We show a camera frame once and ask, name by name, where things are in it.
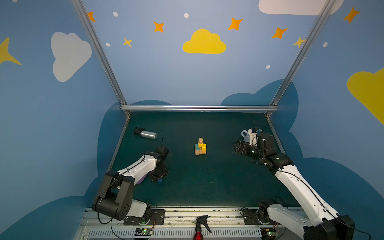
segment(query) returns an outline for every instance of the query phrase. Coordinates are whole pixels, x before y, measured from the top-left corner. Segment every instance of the purple object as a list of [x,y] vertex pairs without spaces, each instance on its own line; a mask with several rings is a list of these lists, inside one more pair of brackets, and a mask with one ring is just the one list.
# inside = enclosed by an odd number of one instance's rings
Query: purple object
[[144,181],[144,178],[147,176],[148,174],[144,175],[136,184],[140,184]]

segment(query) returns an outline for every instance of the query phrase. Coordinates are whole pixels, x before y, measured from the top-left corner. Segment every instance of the white cloud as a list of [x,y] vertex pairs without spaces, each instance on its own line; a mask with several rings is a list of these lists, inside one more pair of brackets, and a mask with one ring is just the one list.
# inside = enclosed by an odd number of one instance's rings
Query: white cloud
[[91,45],[76,34],[56,32],[52,35],[51,47],[56,60],[53,74],[60,82],[70,79],[91,57]]
[[[336,0],[331,14],[344,0]],[[266,14],[319,15],[326,0],[260,0],[259,9]]]

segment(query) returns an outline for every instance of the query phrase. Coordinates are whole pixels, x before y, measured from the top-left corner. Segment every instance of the robotic arm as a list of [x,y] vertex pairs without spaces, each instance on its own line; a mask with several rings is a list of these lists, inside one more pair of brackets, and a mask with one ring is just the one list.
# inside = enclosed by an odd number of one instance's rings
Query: robotic arm
[[260,160],[288,188],[308,216],[299,216],[270,200],[259,204],[259,222],[279,222],[304,240],[352,240],[355,227],[353,220],[348,215],[341,216],[322,199],[287,155],[277,153],[271,134],[258,132],[255,138],[256,144],[239,141],[236,152]]
[[133,200],[133,189],[148,173],[153,182],[168,174],[164,165],[168,152],[166,147],[159,146],[154,152],[144,153],[139,160],[125,169],[108,171],[93,201],[92,209],[117,220],[129,216],[147,222],[150,218],[150,205]]

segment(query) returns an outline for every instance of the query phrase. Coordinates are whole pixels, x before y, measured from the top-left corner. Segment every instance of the silver metal cylinder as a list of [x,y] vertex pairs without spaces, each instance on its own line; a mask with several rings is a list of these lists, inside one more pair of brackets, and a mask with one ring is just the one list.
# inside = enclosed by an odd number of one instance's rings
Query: silver metal cylinder
[[141,131],[140,135],[142,137],[147,137],[147,138],[151,138],[151,139],[157,138],[157,133],[155,133],[155,132]]

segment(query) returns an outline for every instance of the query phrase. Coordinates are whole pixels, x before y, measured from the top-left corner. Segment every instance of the cup handle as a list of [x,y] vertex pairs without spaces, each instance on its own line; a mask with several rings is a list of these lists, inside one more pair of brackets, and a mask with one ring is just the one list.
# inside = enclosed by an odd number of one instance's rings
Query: cup handle
[[246,137],[247,134],[248,134],[248,131],[247,131],[247,130],[243,130],[243,131],[241,131],[241,133],[240,133],[240,135],[241,135],[242,137]]

